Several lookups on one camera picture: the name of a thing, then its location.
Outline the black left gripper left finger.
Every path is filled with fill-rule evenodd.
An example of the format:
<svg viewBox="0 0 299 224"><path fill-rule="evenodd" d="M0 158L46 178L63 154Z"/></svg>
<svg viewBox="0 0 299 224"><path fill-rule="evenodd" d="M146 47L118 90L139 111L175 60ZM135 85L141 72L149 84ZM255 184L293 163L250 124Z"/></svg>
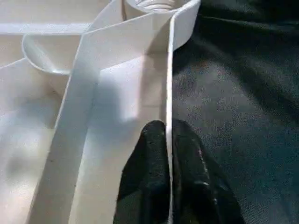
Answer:
<svg viewBox="0 0 299 224"><path fill-rule="evenodd" d="M121 174L115 224L165 224L170 206L165 124L147 123Z"/></svg>

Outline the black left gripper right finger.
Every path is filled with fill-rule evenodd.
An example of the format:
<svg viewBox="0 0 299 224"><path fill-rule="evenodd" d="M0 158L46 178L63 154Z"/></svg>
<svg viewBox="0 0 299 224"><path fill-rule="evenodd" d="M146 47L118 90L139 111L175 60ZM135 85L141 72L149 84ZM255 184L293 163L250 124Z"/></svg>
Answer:
<svg viewBox="0 0 299 224"><path fill-rule="evenodd" d="M172 122L173 222L243 224L240 205L220 166L189 124Z"/></svg>

